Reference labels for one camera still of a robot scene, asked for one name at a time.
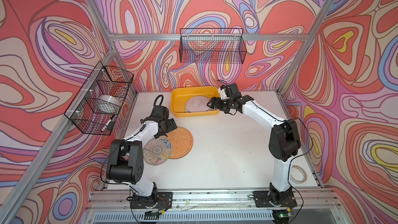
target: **black mounting plate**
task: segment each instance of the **black mounting plate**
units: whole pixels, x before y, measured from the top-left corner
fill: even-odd
[[[153,208],[171,208],[172,207],[172,201],[173,201],[173,192],[158,192],[158,202]],[[130,208],[131,209],[147,209],[150,210],[150,208],[145,207],[145,205],[138,199],[138,200],[131,200],[130,201]]]
[[[253,191],[256,207],[258,208],[275,207],[269,202],[268,192],[269,191]],[[291,192],[288,197],[283,199],[281,204],[282,204],[281,207],[289,207],[289,208],[297,207],[297,202],[295,196],[293,195],[293,192]]]

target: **pink wall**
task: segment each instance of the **pink wall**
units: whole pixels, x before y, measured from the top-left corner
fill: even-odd
[[[246,42],[243,64],[181,63],[180,42],[119,41],[117,50],[134,73],[139,91],[171,91],[177,87],[213,85],[218,79],[237,83],[240,89],[273,90],[284,76],[300,41]]]
[[[307,33],[324,0],[97,0],[113,33],[179,33],[242,27],[245,33]],[[138,90],[214,85],[276,89],[301,42],[249,41],[243,65],[181,64],[179,42],[116,43]]]
[[[398,0],[337,0],[283,95],[357,224],[398,223],[397,15]]]
[[[0,204],[106,52],[84,0],[0,0]],[[13,223],[78,221],[130,103],[111,136],[71,128]]]

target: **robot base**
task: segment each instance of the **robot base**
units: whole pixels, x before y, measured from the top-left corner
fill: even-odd
[[[147,207],[154,207],[158,209],[171,208],[173,201],[173,192],[158,192],[156,199],[158,201],[154,202],[154,198],[152,196],[150,197],[133,196],[130,201],[130,208],[131,209],[148,209]]]
[[[253,191],[256,207],[297,207],[292,187],[284,192],[279,192],[272,186],[272,183],[270,183],[269,189],[269,191]]]

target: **white table surface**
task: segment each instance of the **white table surface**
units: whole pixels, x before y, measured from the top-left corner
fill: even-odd
[[[126,135],[141,126],[140,119],[150,115],[159,94],[164,96],[162,105],[170,109],[171,93],[139,93]],[[275,92],[250,91],[242,95],[250,95],[262,107],[286,118]],[[169,118],[192,133],[193,147],[185,157],[168,159],[161,165],[144,162],[144,175],[159,189],[269,187],[274,162],[268,149],[270,132],[252,118],[239,112],[235,116],[220,112],[212,116],[176,118],[171,111]],[[317,187],[304,156],[295,159],[293,165],[302,167],[307,174],[306,182],[292,183],[294,187]],[[108,185],[108,189],[127,189],[127,186]]]

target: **wire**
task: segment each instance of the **wire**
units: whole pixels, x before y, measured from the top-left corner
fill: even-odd
[[[160,97],[162,97],[161,98],[161,100],[160,100],[160,104],[158,105],[158,106],[161,106],[162,105],[162,103],[163,103],[163,95],[162,94],[160,94],[160,95],[158,95],[157,97],[156,97],[156,99],[155,99],[155,101],[153,102],[153,106],[156,106],[156,102],[158,101],[158,98],[160,98]]]
[[[268,114],[269,116],[271,116],[272,118],[274,118],[275,120],[278,120],[277,118],[275,118],[274,116],[272,116],[271,114],[269,114],[268,112],[266,112],[264,109],[262,109],[261,107],[257,106],[252,100],[251,102],[257,107],[259,108],[261,111],[265,112],[266,114]]]
[[[159,197],[159,199],[162,200],[164,203],[166,203],[166,204],[167,204],[167,207],[166,207],[166,208],[169,209],[169,202],[168,202],[166,199],[163,199],[163,198],[160,198],[160,197]]]
[[[141,129],[140,129],[136,134],[134,134],[131,138],[135,137],[138,133],[142,132],[142,130],[143,130],[144,128],[145,128],[145,124],[143,124],[142,127],[141,127]],[[104,180],[102,179],[102,169],[103,169],[103,166],[105,165],[105,162],[108,160],[108,158],[109,158],[109,156],[112,154],[112,152],[114,152],[114,151],[115,151],[116,149],[118,149],[124,142],[126,142],[127,140],[129,140],[129,139],[131,139],[131,138],[127,138],[126,140],[123,140],[122,142],[120,142],[120,144],[118,144],[117,147],[115,147],[111,152],[109,152],[109,155],[108,155],[108,156],[105,158],[105,160],[103,161],[102,166],[101,166],[101,170],[100,170],[100,173],[99,173],[99,175],[100,175],[100,177],[101,177],[101,181],[102,181],[103,183],[107,183],[106,180],[104,181]],[[107,184],[124,184],[124,185],[129,186],[127,183],[107,183]]]
[[[314,147],[314,140],[312,139],[312,137],[311,137],[311,134],[310,134],[310,132],[308,131],[308,128],[305,126],[305,124],[304,124],[304,122],[302,122],[301,121],[301,119],[299,118],[299,117],[297,117],[297,118],[294,118],[293,120],[296,120],[296,119],[298,119],[298,120],[300,120],[300,122],[302,123],[302,125],[304,126],[304,128],[305,128],[305,130],[307,131],[307,134],[308,134],[308,138],[310,138],[311,139],[311,141],[312,141],[312,146],[311,146],[311,148],[306,152],[306,153],[304,153],[304,154],[301,154],[301,155],[299,155],[299,156],[297,156],[297,157],[294,157],[291,161],[290,161],[290,163],[289,163],[289,170],[288,170],[288,172],[287,172],[287,175],[288,175],[288,180],[287,180],[287,182],[290,184],[290,186],[292,187],[292,188],[294,188],[295,189],[295,191],[297,191],[298,192],[298,194],[300,195],[300,197],[301,197],[301,200],[302,200],[302,204],[301,204],[301,206],[300,206],[300,208],[298,209],[298,212],[297,212],[297,214],[293,217],[293,219],[291,219],[287,224],[289,224],[289,223],[291,223],[292,221],[294,221],[294,219],[297,217],[297,215],[299,214],[299,212],[300,212],[300,210],[301,210],[301,208],[303,207],[303,205],[304,205],[304,199],[303,199],[303,197],[301,196],[301,193],[295,188],[295,187],[293,187],[293,185],[291,185],[291,183],[290,183],[290,181],[289,181],[289,178],[290,178],[290,168],[292,167],[292,162],[293,162],[293,160],[295,160],[296,158],[298,158],[298,157],[301,157],[301,156],[304,156],[304,155],[306,155],[306,154],[308,154],[311,150],[312,150],[312,148]]]
[[[132,190],[130,189],[130,191],[129,191],[129,198],[130,198],[130,199],[132,199],[132,198],[131,198],[131,192],[132,192]],[[130,211],[131,211],[131,214],[132,214],[132,216],[134,217],[135,221],[136,221],[138,224],[141,224],[141,222],[139,222],[139,221],[137,220],[137,218],[135,217],[134,213],[132,212],[132,209],[131,209],[131,202],[130,202]]]
[[[107,182],[106,180],[104,181],[104,180],[102,179],[102,169],[103,169],[103,166],[105,165],[105,162],[108,160],[108,158],[109,158],[109,156],[112,154],[112,152],[114,152],[116,149],[118,149],[119,146],[120,146],[121,144],[123,144],[124,142],[126,142],[126,141],[125,141],[125,140],[122,141],[120,144],[117,145],[117,147],[115,147],[111,152],[109,152],[109,155],[108,155],[108,156],[105,158],[105,160],[103,161],[102,166],[101,166],[101,170],[100,170],[100,172],[99,172],[99,175],[100,175],[100,177],[101,177],[101,181],[102,181],[103,183],[107,183],[107,184],[124,184],[124,185],[127,185],[127,186],[128,186],[127,183],[109,183],[109,182]]]
[[[291,223],[292,221],[294,221],[294,219],[297,217],[297,215],[299,214],[301,208],[302,208],[303,205],[304,205],[304,199],[303,199],[303,197],[301,196],[300,191],[298,191],[298,190],[297,190],[295,187],[293,187],[293,186],[292,186],[292,188],[294,188],[295,191],[297,191],[297,193],[300,195],[301,200],[302,200],[302,204],[301,204],[300,208],[298,209],[297,214],[296,214],[296,215],[293,217],[293,219],[291,219],[287,224],[289,224],[289,223]]]
[[[226,82],[225,80],[217,80],[218,82],[222,82],[225,83],[225,85],[228,87],[228,82]]]
[[[236,114],[237,111],[238,111],[238,110],[235,109],[235,113],[234,113],[234,114],[232,114],[232,113],[230,113],[230,112],[224,112],[224,113],[226,113],[226,114],[231,114],[232,116],[234,116],[234,115]]]

